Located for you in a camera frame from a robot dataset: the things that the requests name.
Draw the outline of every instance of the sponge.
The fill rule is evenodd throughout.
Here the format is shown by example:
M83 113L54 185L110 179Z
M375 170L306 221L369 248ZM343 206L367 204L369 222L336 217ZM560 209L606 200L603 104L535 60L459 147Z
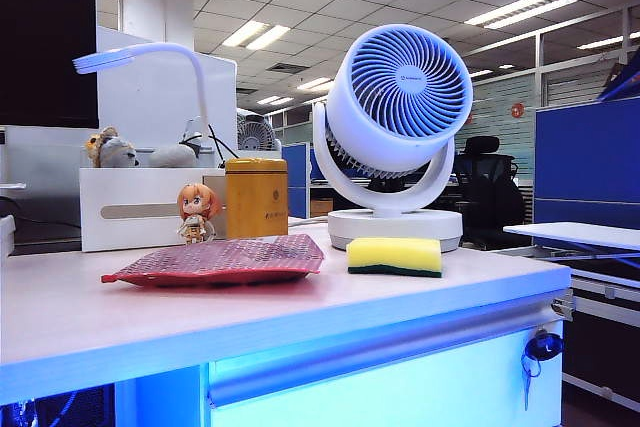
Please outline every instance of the sponge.
M347 245L350 274L442 277L437 239L362 237Z

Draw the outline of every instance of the air vent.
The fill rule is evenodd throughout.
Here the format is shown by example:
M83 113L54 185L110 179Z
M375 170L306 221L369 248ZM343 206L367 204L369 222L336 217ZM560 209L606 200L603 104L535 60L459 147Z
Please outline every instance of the air vent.
M244 87L236 87L236 94L249 95L257 91L258 89L245 89Z
M302 72L303 70L308 69L304 65L293 65L293 64L276 64L269 67L267 70L271 72L281 72L283 74L297 74L298 72Z

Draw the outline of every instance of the tissue box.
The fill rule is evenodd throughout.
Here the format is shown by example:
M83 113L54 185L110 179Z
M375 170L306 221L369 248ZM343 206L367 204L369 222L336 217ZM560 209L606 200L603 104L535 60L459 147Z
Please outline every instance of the tissue box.
M84 252L184 243L178 192L224 169L80 169L80 216ZM213 219L218 236L224 222Z

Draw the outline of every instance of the black office chair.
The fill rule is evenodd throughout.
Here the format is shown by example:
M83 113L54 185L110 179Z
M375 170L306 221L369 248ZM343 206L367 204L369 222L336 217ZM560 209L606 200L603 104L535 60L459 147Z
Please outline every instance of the black office chair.
M531 237L502 230L524 223L525 204L513 182L518 166L511 155L496 154L499 147L497 137L470 137L453 164L462 196L462 241L483 250L531 245Z

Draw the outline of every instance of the small fan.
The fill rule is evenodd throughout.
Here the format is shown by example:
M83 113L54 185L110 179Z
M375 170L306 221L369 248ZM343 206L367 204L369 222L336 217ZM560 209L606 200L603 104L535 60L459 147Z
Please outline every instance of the small fan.
M278 150L275 132L260 114L238 109L238 149Z
M361 35L344 58L326 106L313 106L318 166L333 188L367 209L329 213L334 247L357 237L425 237L457 248L462 216L428 210L444 190L455 154L454 134L469 115L469 73L456 51L424 29L404 24ZM390 179L429 163L412 187L374 192L351 181L333 153L369 177Z

